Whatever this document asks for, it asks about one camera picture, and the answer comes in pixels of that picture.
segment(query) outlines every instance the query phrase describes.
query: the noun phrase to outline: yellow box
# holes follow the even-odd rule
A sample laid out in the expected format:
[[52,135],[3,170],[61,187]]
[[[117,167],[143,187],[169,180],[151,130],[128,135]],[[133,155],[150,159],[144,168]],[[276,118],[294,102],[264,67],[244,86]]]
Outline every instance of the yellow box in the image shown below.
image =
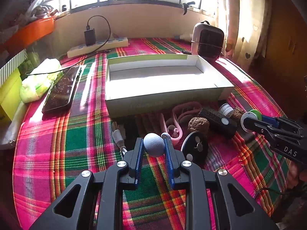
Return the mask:
[[17,107],[21,102],[19,96],[20,87],[20,73],[16,68],[0,87],[0,124],[13,120]]

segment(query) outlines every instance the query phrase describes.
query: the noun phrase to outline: portable speaker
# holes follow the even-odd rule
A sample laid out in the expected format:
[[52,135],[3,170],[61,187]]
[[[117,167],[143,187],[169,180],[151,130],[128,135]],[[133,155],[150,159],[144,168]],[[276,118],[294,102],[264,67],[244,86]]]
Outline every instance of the portable speaker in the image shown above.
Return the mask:
[[193,30],[191,52],[204,59],[217,60],[221,54],[224,32],[208,21],[197,23]]

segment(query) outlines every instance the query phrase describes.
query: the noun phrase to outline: plastic bag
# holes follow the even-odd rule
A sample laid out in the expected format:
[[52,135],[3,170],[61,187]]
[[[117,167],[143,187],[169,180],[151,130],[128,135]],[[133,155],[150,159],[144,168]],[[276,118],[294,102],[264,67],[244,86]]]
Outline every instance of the plastic bag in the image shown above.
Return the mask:
[[[57,59],[45,59],[31,74],[49,73],[61,70],[61,64]],[[22,82],[19,95],[23,103],[39,100],[49,89],[59,72],[52,74],[39,74],[28,76]]]

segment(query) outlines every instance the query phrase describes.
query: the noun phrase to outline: black cable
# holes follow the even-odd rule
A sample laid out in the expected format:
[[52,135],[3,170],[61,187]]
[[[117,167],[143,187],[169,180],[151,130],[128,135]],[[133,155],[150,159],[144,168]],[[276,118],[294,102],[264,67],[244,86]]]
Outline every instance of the black cable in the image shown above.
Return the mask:
[[[99,16],[99,17],[104,18],[104,19],[106,20],[106,22],[108,23],[108,26],[109,26],[109,37],[108,37],[108,39],[105,41],[104,44],[102,44],[100,47],[98,47],[97,49],[93,50],[92,52],[90,52],[90,53],[88,53],[88,54],[92,54],[92,53],[96,52],[98,49],[100,49],[101,47],[103,47],[103,46],[108,42],[108,40],[109,40],[110,37],[111,37],[111,27],[110,27],[110,24],[109,24],[108,20],[107,20],[104,16]],[[90,19],[88,19],[88,21],[87,21],[87,26],[86,26],[86,29],[87,29],[87,30],[89,30],[89,27],[90,27],[89,24],[88,24],[89,21],[90,21]],[[71,65],[71,66],[69,66],[69,67],[62,68],[61,70],[57,70],[57,71],[50,72],[50,73],[33,73],[33,74],[27,74],[27,73],[26,73],[26,75],[27,75],[27,76],[31,76],[31,75],[40,75],[40,74],[52,74],[52,73],[57,73],[57,72],[60,72],[60,71],[69,69],[69,68],[71,68],[71,67],[73,67],[73,66],[79,64],[80,62],[82,62],[82,61],[84,61],[84,60],[86,60],[86,59],[88,59],[88,58],[90,58],[90,57],[95,56],[96,54],[97,54],[97,53],[94,53],[94,54],[92,54],[92,55],[90,55],[90,56],[87,56],[86,58],[84,58],[84,59],[82,59],[82,60],[76,62],[75,64],[73,64],[73,65]],[[67,62],[69,62],[69,61],[72,61],[72,60],[74,60],[74,59],[77,59],[77,58],[80,58],[80,56],[77,56],[77,57],[75,57],[75,58],[72,58],[72,59],[70,59],[70,60],[67,60],[67,61],[61,63],[61,65],[65,64],[65,63],[67,63]]]
[[294,191],[289,191],[289,192],[280,192],[280,191],[277,191],[277,190],[274,190],[274,189],[270,189],[270,188],[261,188],[257,191],[257,193],[255,194],[254,196],[254,200],[257,198],[257,196],[260,194],[261,191],[263,190],[268,190],[268,191],[271,191],[271,192],[274,192],[276,194],[280,194],[280,195],[286,195],[286,194],[291,194],[291,193],[294,193]]

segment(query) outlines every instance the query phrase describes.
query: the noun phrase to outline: phone screen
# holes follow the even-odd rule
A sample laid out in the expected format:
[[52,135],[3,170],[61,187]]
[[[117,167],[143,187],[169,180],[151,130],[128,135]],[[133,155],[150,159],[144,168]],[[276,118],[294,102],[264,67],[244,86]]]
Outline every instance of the phone screen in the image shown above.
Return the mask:
[[58,74],[57,79],[54,81],[47,95],[46,102],[42,109],[43,113],[67,106],[71,102],[73,89],[80,69],[80,66],[75,66]]

